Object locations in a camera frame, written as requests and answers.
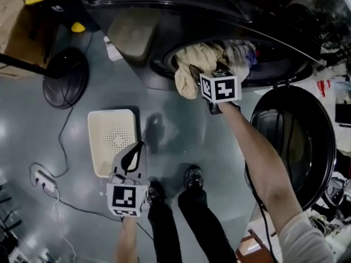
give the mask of forearm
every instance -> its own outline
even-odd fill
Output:
[[[246,160],[257,195],[271,214],[279,232],[295,215],[302,212],[292,189],[285,166],[269,141],[235,108],[227,103],[219,108],[226,117]],[[279,218],[281,210],[286,217]]]
[[[126,217],[117,245],[117,263],[136,263],[137,256],[137,219]]]

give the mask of power strip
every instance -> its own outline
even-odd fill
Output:
[[[50,190],[51,192],[55,192],[56,182],[48,177],[44,172],[38,170],[35,172],[35,179],[39,184]]]

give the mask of laundry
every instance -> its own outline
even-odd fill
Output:
[[[229,40],[223,42],[228,58],[228,67],[243,82],[250,73],[250,68],[257,64],[256,48],[250,41]]]
[[[216,70],[217,61],[226,64],[224,49],[216,43],[199,43],[188,46],[175,55],[178,70],[174,75],[175,85],[180,95],[187,99],[195,99],[199,87],[191,76],[189,66],[194,65],[203,72]]]

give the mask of washing machine door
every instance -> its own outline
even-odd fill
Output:
[[[302,88],[276,88],[259,100],[251,124],[280,155],[302,209],[311,207],[336,161],[333,126],[321,103]]]

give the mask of person's left arm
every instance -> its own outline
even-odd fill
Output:
[[[123,219],[117,244],[117,263],[137,263],[137,218]]]

